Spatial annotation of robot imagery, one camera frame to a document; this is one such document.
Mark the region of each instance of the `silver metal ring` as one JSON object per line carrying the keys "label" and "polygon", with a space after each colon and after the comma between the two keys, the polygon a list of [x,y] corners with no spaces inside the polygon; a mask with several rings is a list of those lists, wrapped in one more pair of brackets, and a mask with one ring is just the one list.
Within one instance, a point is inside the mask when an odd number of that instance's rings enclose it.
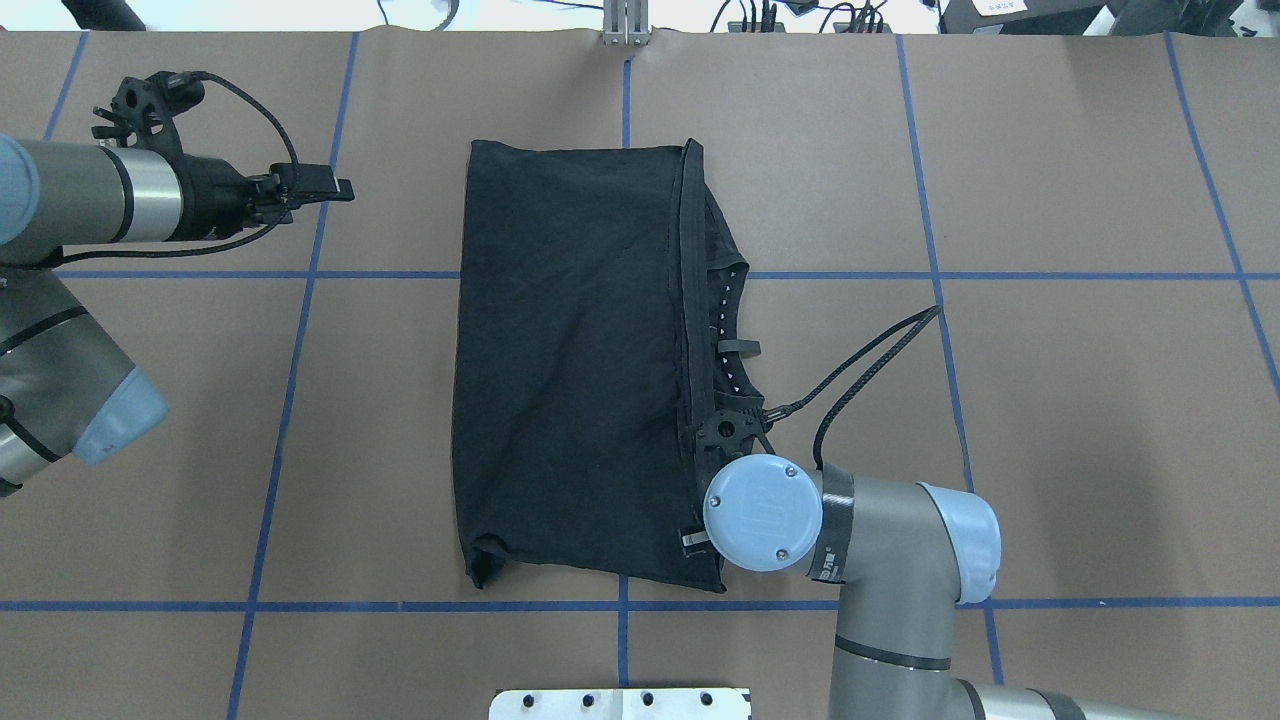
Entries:
{"label": "silver metal ring", "polygon": [[182,186],[169,161],[151,150],[109,147],[133,188],[133,219],[122,242],[160,242],[169,240],[182,220]]}

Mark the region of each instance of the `black fabric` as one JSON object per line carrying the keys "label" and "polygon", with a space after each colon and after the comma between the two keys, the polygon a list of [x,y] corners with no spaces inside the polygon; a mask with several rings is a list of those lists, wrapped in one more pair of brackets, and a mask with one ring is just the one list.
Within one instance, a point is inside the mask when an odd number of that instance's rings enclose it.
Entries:
{"label": "black fabric", "polygon": [[719,557],[680,536],[727,461],[698,425],[763,402],[717,354],[746,269],[694,141],[472,145],[453,487],[476,587],[511,559],[723,592]]}

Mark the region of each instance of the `label sticker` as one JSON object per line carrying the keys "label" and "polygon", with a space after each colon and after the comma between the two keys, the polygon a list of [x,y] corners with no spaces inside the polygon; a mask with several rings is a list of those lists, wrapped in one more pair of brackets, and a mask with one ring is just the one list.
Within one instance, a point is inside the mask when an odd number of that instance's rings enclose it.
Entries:
{"label": "label sticker", "polygon": [[978,14],[984,18],[1027,12],[1025,0],[973,0],[973,6],[977,8]]}

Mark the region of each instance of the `cord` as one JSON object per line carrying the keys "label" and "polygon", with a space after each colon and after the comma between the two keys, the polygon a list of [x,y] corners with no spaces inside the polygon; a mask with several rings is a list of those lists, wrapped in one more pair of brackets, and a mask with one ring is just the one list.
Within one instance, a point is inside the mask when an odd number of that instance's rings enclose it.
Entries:
{"label": "cord", "polygon": [[827,17],[822,18],[822,26],[818,27],[818,35],[822,35],[822,31],[827,29],[827,22],[831,20],[831,15],[835,15],[836,10],[840,10],[841,8],[849,10],[849,24],[854,24],[854,18],[858,15],[858,8],[854,8],[852,3],[836,3],[835,6],[827,10]]}
{"label": "cord", "polygon": [[881,0],[879,5],[873,6],[872,0],[867,0],[861,10],[858,12],[854,22],[849,23],[849,27],[845,28],[845,32],[864,35],[882,32],[884,28],[884,15],[881,14],[879,9],[886,4],[888,4],[888,0]]}
{"label": "cord", "polygon": [[604,10],[600,5],[588,5],[586,3],[570,3],[568,0],[534,0],[535,3],[547,3],[548,5],[562,5],[564,8],[582,8],[585,10]]}
{"label": "cord", "polygon": [[444,15],[444,19],[440,20],[440,24],[433,27],[431,32],[440,32],[444,28],[447,28],[451,24],[453,24],[453,18],[458,17],[458,4],[462,0],[449,0],[449,14]]}
{"label": "cord", "polygon": [[[287,133],[284,131],[284,126],[280,124],[280,120],[275,119],[275,115],[273,115],[271,111],[266,109],[266,106],[264,106],[261,102],[259,102],[248,92],[241,90],[239,86],[237,86],[232,81],[229,81],[227,78],[223,78],[223,77],[219,77],[219,76],[215,76],[214,73],[205,72],[205,70],[195,70],[195,72],[191,73],[191,77],[193,77],[196,79],[200,79],[200,81],[209,81],[209,82],[212,82],[212,83],[216,83],[216,85],[220,85],[220,86],[225,87],[233,95],[236,95],[241,100],[248,102],[255,110],[257,110],[259,113],[261,113],[261,115],[264,118],[266,118],[266,120],[269,123],[271,123],[271,127],[274,127],[275,132],[280,136],[280,142],[284,143],[284,150],[289,154],[289,165],[292,165],[292,168],[293,168],[293,177],[294,178],[302,177],[302,172],[301,172],[300,163],[298,163],[298,152],[293,147],[293,141],[289,140],[289,133]],[[289,200],[291,193],[292,193],[292,188],[288,188],[288,187],[284,188],[284,191],[282,192],[282,196],[280,196],[280,202],[282,204],[287,204],[288,200]],[[280,224],[280,219],[282,218],[283,218],[283,214],[282,215],[276,215],[266,225],[264,225],[261,229],[253,232],[252,234],[248,234],[248,236],[242,237],[239,240],[233,240],[230,242],[224,242],[224,243],[220,243],[220,245],[211,245],[211,246],[205,246],[205,247],[192,247],[192,249],[187,249],[187,250],[91,250],[88,252],[77,252],[74,255],[67,255],[67,256],[64,256],[61,259],[52,260],[51,261],[52,264],[47,264],[47,263],[42,264],[40,268],[41,269],[56,268],[59,265],[65,265],[68,263],[78,263],[81,260],[91,260],[91,259],[95,259],[95,258],[193,258],[193,256],[198,256],[198,255],[212,255],[215,252],[225,252],[227,250],[233,250],[236,247],[242,247],[244,245],[248,245],[248,243],[253,242],[255,240],[259,240],[260,237],[265,236],[266,233],[274,231],[276,228],[276,225]]]}
{"label": "cord", "polygon": [[850,355],[847,360],[845,360],[844,363],[841,363],[835,370],[831,372],[831,374],[828,374],[826,378],[823,378],[822,382],[818,383],[818,387],[815,387],[812,391],[809,391],[809,395],[801,397],[800,400],[796,400],[795,402],[787,402],[785,405],[778,405],[777,407],[774,407],[772,410],[765,410],[764,411],[764,421],[765,423],[777,423],[778,420],[783,420],[786,418],[790,418],[792,414],[795,414],[799,410],[804,409],[804,406],[809,405],[813,401],[813,398],[818,397],[818,395],[822,393],[822,391],[827,389],[827,386],[829,386],[832,382],[835,382],[835,379],[838,378],[841,375],[841,373],[844,373],[845,370],[847,370],[850,365],[852,365],[854,363],[861,360],[864,355],[867,355],[872,350],[876,350],[877,346],[879,346],[886,340],[893,337],[893,334],[897,333],[897,332],[900,332],[902,328],[910,325],[911,323],[919,322],[920,318],[923,318],[924,315],[927,315],[929,313],[929,310],[933,310],[933,307],[929,307],[927,310],[920,310],[915,315],[911,315],[910,318],[906,318],[905,320],[900,320],[896,324],[893,324],[893,327],[891,327],[890,329],[882,332],[879,336],[876,337],[876,340],[868,342],[858,352],[854,352],[852,355]]}
{"label": "cord", "polygon": [[[933,318],[937,318],[938,314],[941,313],[942,313],[942,306],[934,305],[922,313],[916,313],[915,315],[913,315],[911,318],[915,319],[915,323],[911,325],[911,329],[906,331],[906,334],[899,338],[899,341],[895,342],[892,347],[884,351],[884,355],[881,355],[876,360],[876,363],[872,364],[870,368],[867,368],[867,372],[864,372],[858,378],[858,380],[852,386],[850,386],[844,395],[840,396],[840,400],[837,400],[836,404],[831,406],[831,410],[828,410],[827,414],[822,418],[822,423],[818,424],[818,432],[814,433],[813,436],[813,461],[815,468],[818,468],[819,470],[822,469],[822,441],[826,439],[827,430],[831,429],[831,424],[836,420],[836,416],[840,415],[840,413],[845,409],[846,405],[849,405],[849,402],[854,398],[854,396],[856,396],[859,392],[861,392],[864,387],[867,387],[867,383],[869,383],[872,378],[877,375],[877,373],[884,369],[884,365],[888,365],[890,361],[893,357],[896,357],[897,354],[902,351],[902,348],[910,345],[911,341],[915,340],[915,337],[919,336],[920,332],[925,328],[925,325],[928,325],[933,320]],[[881,342],[881,338],[884,338],[886,334],[882,334],[879,338],[876,340],[876,342]]]}
{"label": "cord", "polygon": [[707,32],[716,32],[716,26],[719,24],[719,17],[724,14],[724,9],[728,8],[728,4],[732,1],[733,0],[724,0],[724,3],[721,4],[721,9],[716,10],[716,19],[712,20],[712,29]]}

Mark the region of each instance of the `metal bracket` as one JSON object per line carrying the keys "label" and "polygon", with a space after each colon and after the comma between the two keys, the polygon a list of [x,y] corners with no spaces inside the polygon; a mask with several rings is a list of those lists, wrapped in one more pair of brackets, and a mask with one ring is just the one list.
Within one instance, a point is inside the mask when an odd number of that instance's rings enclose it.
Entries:
{"label": "metal bracket", "polygon": [[489,720],[750,720],[745,688],[628,688],[504,691],[489,705]]}
{"label": "metal bracket", "polygon": [[649,45],[649,0],[604,0],[605,45]]}

